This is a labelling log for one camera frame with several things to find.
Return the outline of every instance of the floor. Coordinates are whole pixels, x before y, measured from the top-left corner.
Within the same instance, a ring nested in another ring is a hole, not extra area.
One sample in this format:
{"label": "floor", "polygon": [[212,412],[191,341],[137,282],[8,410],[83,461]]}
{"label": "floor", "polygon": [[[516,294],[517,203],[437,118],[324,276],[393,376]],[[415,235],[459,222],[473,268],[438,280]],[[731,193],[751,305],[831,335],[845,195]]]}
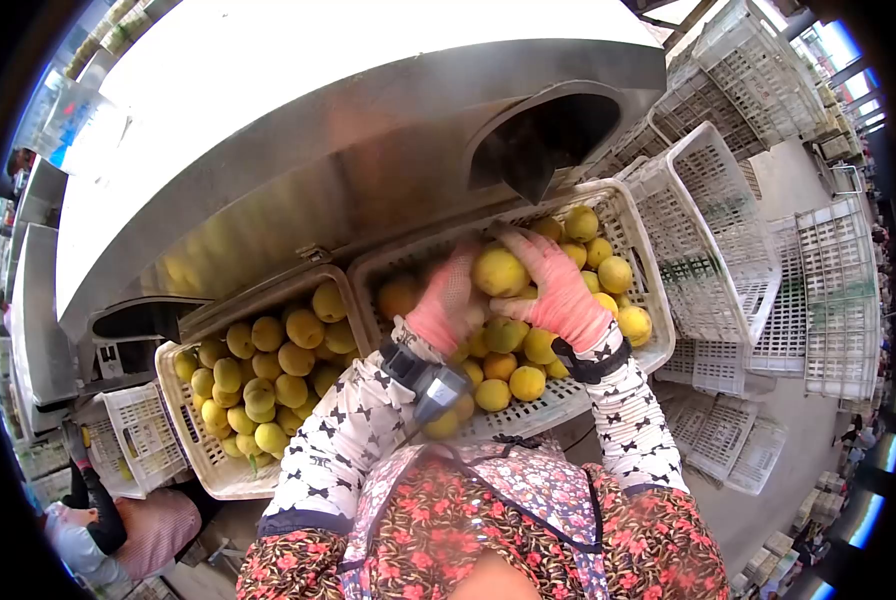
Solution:
{"label": "floor", "polygon": [[[819,176],[818,165],[798,140],[775,146],[751,159],[761,187],[761,210],[766,220],[828,204],[830,186]],[[835,469],[839,450],[831,446],[835,435],[849,428],[847,414],[837,412],[837,400],[805,396],[802,379],[777,379],[773,390],[752,398],[760,410],[788,427],[788,438],[765,488],[758,496],[727,488],[686,474],[686,483],[697,499],[702,517],[718,541],[728,576],[738,573],[768,535],[788,531],[802,500],[822,471]],[[594,421],[583,414],[556,428],[561,447],[574,463],[600,461]],[[209,551],[222,538],[233,546],[248,549],[254,541],[255,525],[267,500],[231,502],[203,535]],[[223,567],[202,562],[197,568],[178,564],[166,576],[185,598],[231,598],[235,575]]]}

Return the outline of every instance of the white arm sleeve with bow pattern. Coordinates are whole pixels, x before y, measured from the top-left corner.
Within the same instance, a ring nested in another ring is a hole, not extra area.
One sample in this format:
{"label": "white arm sleeve with bow pattern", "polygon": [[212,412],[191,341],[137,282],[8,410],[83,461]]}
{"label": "white arm sleeve with bow pattern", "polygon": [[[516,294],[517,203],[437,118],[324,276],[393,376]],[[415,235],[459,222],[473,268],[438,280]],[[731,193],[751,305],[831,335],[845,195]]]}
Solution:
{"label": "white arm sleeve with bow pattern", "polygon": [[[592,348],[576,356],[602,361],[622,346],[618,321]],[[688,492],[682,479],[682,455],[665,422],[665,415],[648,387],[648,376],[634,355],[611,374],[585,386],[595,417],[601,462],[622,489],[661,486]]]}
{"label": "white arm sleeve with bow pattern", "polygon": [[[392,339],[430,362],[443,357],[401,318]],[[274,498],[264,510],[259,535],[302,527],[345,534],[371,468],[404,440],[415,394],[382,372],[372,352],[334,382],[285,448]]]}

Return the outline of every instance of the black wrist strap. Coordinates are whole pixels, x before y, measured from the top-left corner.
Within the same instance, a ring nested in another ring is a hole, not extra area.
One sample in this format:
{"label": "black wrist strap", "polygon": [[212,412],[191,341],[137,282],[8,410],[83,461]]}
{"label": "black wrist strap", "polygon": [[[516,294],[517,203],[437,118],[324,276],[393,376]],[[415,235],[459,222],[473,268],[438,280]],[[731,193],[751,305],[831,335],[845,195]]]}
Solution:
{"label": "black wrist strap", "polygon": [[565,366],[571,377],[578,383],[595,384],[603,377],[618,371],[632,355],[632,343],[628,338],[622,338],[622,344],[618,349],[600,361],[582,360],[575,354],[575,349],[562,338],[555,338],[551,342],[551,350]]}
{"label": "black wrist strap", "polygon": [[379,352],[384,359],[382,371],[408,390],[415,390],[415,384],[421,378],[429,363],[412,352],[404,343],[396,343],[388,339],[382,342]]}

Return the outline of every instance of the gloved hand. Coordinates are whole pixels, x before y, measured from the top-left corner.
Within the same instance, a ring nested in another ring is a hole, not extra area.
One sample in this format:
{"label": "gloved hand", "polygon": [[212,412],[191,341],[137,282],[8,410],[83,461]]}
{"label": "gloved hand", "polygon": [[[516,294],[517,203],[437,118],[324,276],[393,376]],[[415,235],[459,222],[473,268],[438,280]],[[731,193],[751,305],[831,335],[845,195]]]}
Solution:
{"label": "gloved hand", "polygon": [[82,441],[82,429],[70,420],[61,422],[61,437],[68,455],[79,471],[84,471],[91,467],[91,460],[88,458],[88,450]]}
{"label": "gloved hand", "polygon": [[576,353],[591,350],[608,332],[613,317],[588,290],[575,261],[558,244],[534,231],[494,222],[488,233],[525,265],[538,286],[536,299],[492,298],[492,312],[549,330],[571,344]]}
{"label": "gloved hand", "polygon": [[467,318],[471,298],[471,265],[481,251],[474,239],[458,242],[434,272],[428,289],[407,313],[407,326],[439,353],[448,356],[479,325]]}

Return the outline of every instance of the floral apron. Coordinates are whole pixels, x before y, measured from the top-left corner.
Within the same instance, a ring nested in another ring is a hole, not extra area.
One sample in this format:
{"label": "floral apron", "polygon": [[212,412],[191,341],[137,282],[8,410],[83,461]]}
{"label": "floral apron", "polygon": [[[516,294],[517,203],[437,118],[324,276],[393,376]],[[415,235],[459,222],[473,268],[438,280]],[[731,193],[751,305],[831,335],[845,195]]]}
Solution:
{"label": "floral apron", "polygon": [[364,482],[354,527],[340,565],[347,600],[371,597],[366,563],[382,510],[406,470],[425,452],[451,460],[462,473],[488,487],[502,503],[538,522],[572,548],[588,598],[608,600],[602,555],[601,512],[586,472],[564,460],[550,438],[502,437],[454,447],[440,443],[402,448],[379,462]]}

